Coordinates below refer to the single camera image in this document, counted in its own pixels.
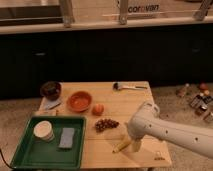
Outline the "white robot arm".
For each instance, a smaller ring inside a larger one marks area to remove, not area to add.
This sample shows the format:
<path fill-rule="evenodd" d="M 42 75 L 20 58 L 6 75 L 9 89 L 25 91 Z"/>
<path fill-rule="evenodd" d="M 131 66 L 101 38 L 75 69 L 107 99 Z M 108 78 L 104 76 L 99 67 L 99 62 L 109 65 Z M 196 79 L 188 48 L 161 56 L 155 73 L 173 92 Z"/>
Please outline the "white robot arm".
<path fill-rule="evenodd" d="M 141 140 L 150 135 L 213 159 L 213 129 L 165 121 L 159 114 L 155 103 L 142 103 L 126 123 L 129 137 Z"/>

